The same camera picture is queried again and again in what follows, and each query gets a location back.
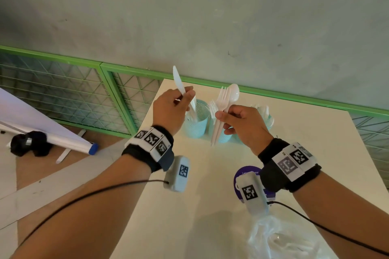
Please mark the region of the person's right hand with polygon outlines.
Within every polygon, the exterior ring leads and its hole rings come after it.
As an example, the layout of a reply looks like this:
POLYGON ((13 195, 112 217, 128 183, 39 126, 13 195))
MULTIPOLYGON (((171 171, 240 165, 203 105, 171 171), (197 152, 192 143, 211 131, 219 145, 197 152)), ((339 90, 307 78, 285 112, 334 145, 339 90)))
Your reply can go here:
POLYGON ((240 114, 242 118, 234 127, 224 127, 224 133, 237 134, 255 156, 258 156, 274 139, 254 107, 231 105, 227 113, 240 114))

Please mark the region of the person's left hand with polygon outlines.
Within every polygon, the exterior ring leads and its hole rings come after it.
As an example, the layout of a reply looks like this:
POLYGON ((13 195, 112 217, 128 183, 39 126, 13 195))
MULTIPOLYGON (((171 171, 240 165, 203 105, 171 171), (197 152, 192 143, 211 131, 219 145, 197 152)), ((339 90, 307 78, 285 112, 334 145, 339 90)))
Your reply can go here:
MULTIPOLYGON (((185 87, 186 92, 193 86, 185 87)), ((182 127, 186 112, 178 107, 182 94, 178 89, 169 89, 153 102, 153 125, 165 128, 174 136, 182 127)))

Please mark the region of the white plastic fork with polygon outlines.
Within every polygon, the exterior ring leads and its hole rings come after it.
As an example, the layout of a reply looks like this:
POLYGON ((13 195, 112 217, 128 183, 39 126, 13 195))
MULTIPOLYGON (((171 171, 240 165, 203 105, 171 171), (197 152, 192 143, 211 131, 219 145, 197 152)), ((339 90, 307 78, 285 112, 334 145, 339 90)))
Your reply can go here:
MULTIPOLYGON (((216 100, 216 112, 224 111, 229 103, 229 99, 230 99, 230 87, 223 87, 220 91, 219 97, 216 100)), ((214 146, 218 141, 220 128, 221 128, 221 121, 217 119, 215 121, 213 134, 211 137, 211 146, 214 146)))

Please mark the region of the white plastic knife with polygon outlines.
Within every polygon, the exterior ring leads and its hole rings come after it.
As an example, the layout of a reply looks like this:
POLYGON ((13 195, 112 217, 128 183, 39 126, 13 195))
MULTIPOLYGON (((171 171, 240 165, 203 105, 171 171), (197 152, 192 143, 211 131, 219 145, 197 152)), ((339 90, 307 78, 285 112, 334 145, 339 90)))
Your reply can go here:
MULTIPOLYGON (((178 70, 176 68, 176 66, 173 66, 173 80, 178 88, 178 90, 181 92, 181 94, 183 95, 184 93, 186 93, 186 90, 185 90, 185 87, 183 85, 183 82, 180 78, 180 75, 178 73, 178 70)), ((192 100, 191 104, 193 105, 196 105, 196 97, 194 97, 194 99, 192 100)))

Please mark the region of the white plastic spoon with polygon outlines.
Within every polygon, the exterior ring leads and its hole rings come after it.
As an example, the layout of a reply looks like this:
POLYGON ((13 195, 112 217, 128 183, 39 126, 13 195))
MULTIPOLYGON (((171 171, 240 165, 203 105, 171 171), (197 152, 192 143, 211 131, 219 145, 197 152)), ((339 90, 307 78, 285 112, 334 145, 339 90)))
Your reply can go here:
POLYGON ((240 96, 240 90, 239 90, 239 87, 237 84, 231 84, 229 87, 230 87, 230 99, 229 99, 229 103, 228 103, 226 109, 224 110, 224 112, 228 112, 230 106, 232 104, 236 103, 236 101, 239 99, 239 96, 240 96))

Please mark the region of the person's left forearm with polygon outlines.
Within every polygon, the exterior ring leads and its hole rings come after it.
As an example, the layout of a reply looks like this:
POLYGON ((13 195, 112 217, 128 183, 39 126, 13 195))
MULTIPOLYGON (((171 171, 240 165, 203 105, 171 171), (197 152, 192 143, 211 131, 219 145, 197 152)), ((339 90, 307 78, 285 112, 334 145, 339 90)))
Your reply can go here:
MULTIPOLYGON (((124 154, 70 200, 116 184, 148 180, 148 164, 124 154)), ((134 212, 145 183, 99 193, 63 209, 43 224, 11 259, 109 259, 134 212)))

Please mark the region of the person's right forearm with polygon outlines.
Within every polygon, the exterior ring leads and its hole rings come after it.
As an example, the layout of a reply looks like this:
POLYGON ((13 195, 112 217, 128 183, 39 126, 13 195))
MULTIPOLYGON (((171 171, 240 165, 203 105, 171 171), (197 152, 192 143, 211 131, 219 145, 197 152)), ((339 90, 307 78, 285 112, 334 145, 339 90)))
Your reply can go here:
POLYGON ((321 172, 293 193, 314 222, 389 253, 389 214, 321 172))

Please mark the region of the bunch of white forks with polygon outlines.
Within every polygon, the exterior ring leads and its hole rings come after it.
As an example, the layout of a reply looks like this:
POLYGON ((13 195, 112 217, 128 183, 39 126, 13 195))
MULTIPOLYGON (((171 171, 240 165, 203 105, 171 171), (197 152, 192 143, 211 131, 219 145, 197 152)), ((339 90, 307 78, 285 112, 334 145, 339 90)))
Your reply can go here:
POLYGON ((218 106, 216 105, 216 102, 214 100, 211 100, 209 103, 208 103, 208 109, 210 111, 210 117, 211 117, 211 124, 212 125, 215 125, 216 123, 216 112, 219 110, 218 109, 218 106))

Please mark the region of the teal cup with forks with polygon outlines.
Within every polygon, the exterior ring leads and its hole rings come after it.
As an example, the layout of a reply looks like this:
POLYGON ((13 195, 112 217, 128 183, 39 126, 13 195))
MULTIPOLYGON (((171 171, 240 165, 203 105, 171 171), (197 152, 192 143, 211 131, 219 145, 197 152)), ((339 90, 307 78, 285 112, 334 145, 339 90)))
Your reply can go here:
POLYGON ((212 125, 211 124, 211 119, 210 119, 210 123, 208 125, 208 134, 210 136, 210 140, 211 140, 211 146, 214 146, 215 144, 217 143, 227 143, 230 139, 231 139, 231 135, 226 135, 224 133, 225 129, 223 127, 223 123, 219 124, 217 126, 218 130, 217 130, 217 134, 216 134, 216 138, 214 139, 214 129, 215 129, 215 125, 212 125))

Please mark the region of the teal cup with knives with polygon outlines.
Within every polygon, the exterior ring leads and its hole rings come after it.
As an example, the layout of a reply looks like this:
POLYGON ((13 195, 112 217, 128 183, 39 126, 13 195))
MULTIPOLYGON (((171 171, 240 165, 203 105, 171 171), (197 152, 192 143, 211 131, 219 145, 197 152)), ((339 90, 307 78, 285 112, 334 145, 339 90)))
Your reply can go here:
POLYGON ((183 123, 183 130, 188 138, 201 138, 206 131, 208 120, 210 118, 210 110, 208 104, 203 100, 196 100, 197 120, 193 120, 190 112, 186 112, 185 121, 183 123))

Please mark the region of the bunch of white spoons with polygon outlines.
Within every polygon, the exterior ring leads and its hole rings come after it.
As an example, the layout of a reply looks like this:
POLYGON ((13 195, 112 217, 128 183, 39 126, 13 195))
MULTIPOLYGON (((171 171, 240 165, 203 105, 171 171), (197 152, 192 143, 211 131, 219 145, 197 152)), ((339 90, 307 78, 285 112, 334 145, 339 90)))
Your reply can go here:
POLYGON ((268 117, 268 115, 270 114, 269 113, 269 106, 267 106, 267 105, 256 104, 256 105, 252 105, 252 107, 254 107, 259 112, 262 119, 263 119, 263 117, 266 119, 268 117))

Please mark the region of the teal cup with spoons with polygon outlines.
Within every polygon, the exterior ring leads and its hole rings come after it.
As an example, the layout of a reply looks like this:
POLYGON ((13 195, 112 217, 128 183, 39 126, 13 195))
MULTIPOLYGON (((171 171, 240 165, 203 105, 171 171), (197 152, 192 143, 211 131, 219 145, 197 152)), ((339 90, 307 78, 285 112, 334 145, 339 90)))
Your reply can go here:
MULTIPOLYGON (((268 129, 269 131, 271 131, 271 129, 272 129, 273 125, 274 125, 274 118, 271 116, 271 114, 269 114, 268 117, 267 117, 266 119, 265 119, 264 117, 263 117, 263 119, 264 119, 264 122, 265 122, 265 125, 266 125, 267 129, 268 129)), ((231 139, 233 139, 233 140, 231 140, 231 141, 233 141, 233 142, 235 142, 235 143, 243 144, 243 142, 242 142, 241 139, 238 137, 238 135, 233 135, 233 136, 231 137, 231 139)))

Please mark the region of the round purple sticker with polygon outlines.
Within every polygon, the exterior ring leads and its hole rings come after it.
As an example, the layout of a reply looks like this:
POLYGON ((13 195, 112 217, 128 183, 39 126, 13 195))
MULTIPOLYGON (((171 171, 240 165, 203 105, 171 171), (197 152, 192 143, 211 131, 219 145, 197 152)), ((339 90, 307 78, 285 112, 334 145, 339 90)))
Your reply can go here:
MULTIPOLYGON (((241 201, 241 203, 244 203, 244 199, 239 191, 239 188, 236 184, 236 178, 241 176, 241 175, 244 175, 248 172, 255 172, 256 176, 259 177, 260 175, 260 171, 262 169, 259 168, 259 167, 256 167, 256 166, 252 166, 252 165, 247 165, 247 166, 244 166, 244 167, 241 167, 240 169, 238 169, 238 171, 236 172, 235 176, 234 176, 234 179, 233 179, 233 185, 234 185, 234 190, 235 190, 235 193, 236 193, 236 196, 238 197, 238 199, 241 201)), ((271 192, 269 191, 268 189, 264 189, 264 193, 266 195, 266 198, 268 200, 268 202, 271 202, 271 201, 275 201, 276 200, 276 193, 274 192, 271 192)))

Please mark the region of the black left wristband with markers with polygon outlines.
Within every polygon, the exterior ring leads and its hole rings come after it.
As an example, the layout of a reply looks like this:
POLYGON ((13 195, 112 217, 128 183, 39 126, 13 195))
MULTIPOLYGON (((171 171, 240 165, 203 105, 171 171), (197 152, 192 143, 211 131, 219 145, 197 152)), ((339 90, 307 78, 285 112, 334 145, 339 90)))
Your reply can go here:
POLYGON ((173 164, 173 135, 164 127, 153 125, 129 139, 122 155, 129 155, 149 166, 152 173, 167 172, 173 164))

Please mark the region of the black wristband with markers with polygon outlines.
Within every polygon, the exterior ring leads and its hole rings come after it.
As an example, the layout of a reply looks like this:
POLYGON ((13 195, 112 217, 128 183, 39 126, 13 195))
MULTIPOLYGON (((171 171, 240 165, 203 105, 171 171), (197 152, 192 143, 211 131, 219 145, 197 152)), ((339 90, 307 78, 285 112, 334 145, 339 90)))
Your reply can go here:
POLYGON ((173 164, 173 135, 164 127, 153 125, 129 139, 122 155, 129 155, 149 166, 152 173, 167 172, 173 164))
POLYGON ((264 165, 260 171, 261 183, 274 193, 282 189, 294 193, 315 179, 322 169, 315 156, 301 144, 289 144, 279 138, 274 138, 258 158, 264 165))

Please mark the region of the black right wristband with markers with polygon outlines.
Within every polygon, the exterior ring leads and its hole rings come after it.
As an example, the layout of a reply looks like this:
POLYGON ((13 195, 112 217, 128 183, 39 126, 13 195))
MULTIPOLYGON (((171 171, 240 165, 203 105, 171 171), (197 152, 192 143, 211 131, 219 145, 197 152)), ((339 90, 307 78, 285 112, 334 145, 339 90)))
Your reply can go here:
POLYGON ((301 144, 289 144, 279 138, 274 138, 258 158, 264 165, 260 171, 261 183, 274 193, 282 189, 294 193, 315 179, 322 169, 315 156, 301 144))

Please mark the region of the white flat stick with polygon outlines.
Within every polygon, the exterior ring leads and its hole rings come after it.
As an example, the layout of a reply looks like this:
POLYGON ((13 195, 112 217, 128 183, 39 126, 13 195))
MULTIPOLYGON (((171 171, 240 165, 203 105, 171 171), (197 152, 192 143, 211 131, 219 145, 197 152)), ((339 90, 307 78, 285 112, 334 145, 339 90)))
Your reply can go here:
MULTIPOLYGON (((86 133, 85 129, 80 130, 80 132, 77 134, 79 137, 83 137, 83 135, 86 133)), ((63 153, 59 156, 59 158, 56 160, 56 164, 60 164, 67 155, 71 152, 71 149, 65 149, 63 153)))

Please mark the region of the clear plastic bag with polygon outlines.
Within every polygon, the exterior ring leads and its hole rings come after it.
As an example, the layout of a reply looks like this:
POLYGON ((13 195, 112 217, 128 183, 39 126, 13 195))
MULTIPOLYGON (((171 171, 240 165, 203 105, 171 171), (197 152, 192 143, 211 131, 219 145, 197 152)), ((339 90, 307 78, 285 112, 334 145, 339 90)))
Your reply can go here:
POLYGON ((331 259, 317 235, 271 214, 255 215, 246 244, 247 259, 331 259))

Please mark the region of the white rolled banner blue cap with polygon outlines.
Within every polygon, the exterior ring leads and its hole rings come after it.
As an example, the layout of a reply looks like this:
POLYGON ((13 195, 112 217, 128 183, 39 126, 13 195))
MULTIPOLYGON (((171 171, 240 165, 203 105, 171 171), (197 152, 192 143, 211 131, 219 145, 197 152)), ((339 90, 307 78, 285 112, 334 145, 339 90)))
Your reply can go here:
POLYGON ((94 155, 99 148, 98 144, 83 139, 2 88, 0 130, 14 134, 41 131, 48 143, 89 155, 94 155))

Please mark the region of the black pouch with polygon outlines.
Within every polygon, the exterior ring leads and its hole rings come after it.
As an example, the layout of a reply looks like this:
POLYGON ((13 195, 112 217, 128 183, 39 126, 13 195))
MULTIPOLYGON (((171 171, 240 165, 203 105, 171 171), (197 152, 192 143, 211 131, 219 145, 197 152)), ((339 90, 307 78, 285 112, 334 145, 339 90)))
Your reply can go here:
POLYGON ((35 157, 45 157, 49 154, 53 144, 47 141, 45 133, 31 131, 13 136, 10 146, 11 153, 18 157, 22 157, 30 151, 35 157))

